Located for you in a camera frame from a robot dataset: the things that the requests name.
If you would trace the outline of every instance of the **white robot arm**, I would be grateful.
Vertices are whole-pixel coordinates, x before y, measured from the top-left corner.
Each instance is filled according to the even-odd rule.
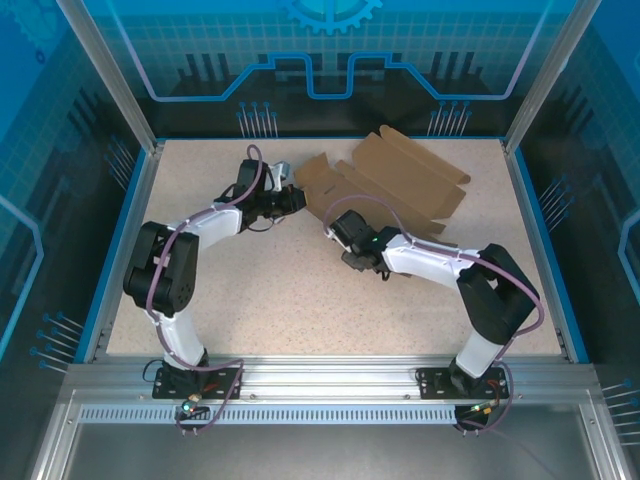
[[[513,258],[499,245],[491,244],[482,251],[462,250],[420,240],[398,228],[385,227],[376,232],[353,210],[333,222],[326,234],[345,249],[342,260],[356,270],[373,270],[383,280],[391,273],[415,275],[460,292],[473,325],[464,348],[449,368],[451,383],[461,395],[468,396],[480,383],[534,308],[523,290],[474,259],[507,272],[539,298]]]
[[[228,189],[231,196],[226,197],[225,192],[214,201],[210,213],[190,222],[177,236],[153,295],[156,318],[146,312],[146,299],[160,252],[181,222],[170,225],[148,222],[140,229],[125,274],[124,291],[133,297],[137,306],[145,309],[154,326],[161,328],[169,347],[164,362],[176,370],[187,370],[176,358],[195,366],[207,363],[206,350],[187,306],[195,289],[198,255],[223,238],[244,231],[259,216],[276,221],[306,206],[303,192],[291,185],[290,168],[285,162],[268,166],[256,188],[244,200],[232,207],[225,205],[247,191],[257,175],[257,166],[256,160],[245,160],[236,183]]]

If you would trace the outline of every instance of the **vented metal strip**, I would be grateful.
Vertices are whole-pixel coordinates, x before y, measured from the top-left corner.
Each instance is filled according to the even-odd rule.
[[[80,423],[173,424],[176,405],[84,405]],[[185,425],[206,423],[210,410]],[[453,405],[228,405],[224,425],[442,425],[454,424]]]

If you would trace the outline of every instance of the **beige surface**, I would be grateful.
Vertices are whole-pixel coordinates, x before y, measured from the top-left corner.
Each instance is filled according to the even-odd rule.
[[[497,140],[419,140],[471,175],[466,198],[440,239],[465,248],[504,245],[541,291]],[[350,159],[359,140],[256,141],[265,161],[300,165],[326,151]],[[208,205],[236,178],[246,141],[168,141],[146,219],[168,223]],[[457,352],[471,325],[457,291],[420,278],[351,270],[307,211],[268,233],[244,232],[200,256],[190,304],[209,352],[232,354],[437,354]],[[159,354],[150,322],[122,297],[109,354]],[[556,354],[551,321],[512,353]]]

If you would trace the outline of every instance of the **flattened cardboard box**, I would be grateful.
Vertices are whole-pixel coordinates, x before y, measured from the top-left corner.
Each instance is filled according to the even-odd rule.
[[[465,195],[457,183],[469,182],[469,175],[390,127],[383,126],[380,131],[383,138],[371,133],[354,149],[355,168],[339,161],[334,170],[323,153],[294,172],[305,192],[307,208],[323,220],[337,200],[372,195],[389,203],[413,235],[430,238],[442,233],[444,225],[433,219],[453,214]],[[395,225],[387,208],[361,198],[336,206],[327,221],[333,222],[349,209],[376,230]]]

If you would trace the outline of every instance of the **enclosure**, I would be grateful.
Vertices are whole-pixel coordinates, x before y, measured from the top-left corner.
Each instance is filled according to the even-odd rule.
[[[636,2],[0,12],[2,478],[635,478]],[[498,434],[464,438],[441,420],[468,402],[416,383],[471,331],[459,294],[348,269],[305,211],[198,259],[210,362],[245,364],[219,425],[182,438],[180,402],[143,377],[162,346],[123,294],[140,226],[210,205],[251,143],[335,167],[383,125],[471,177],[438,241],[504,245],[541,293]]]

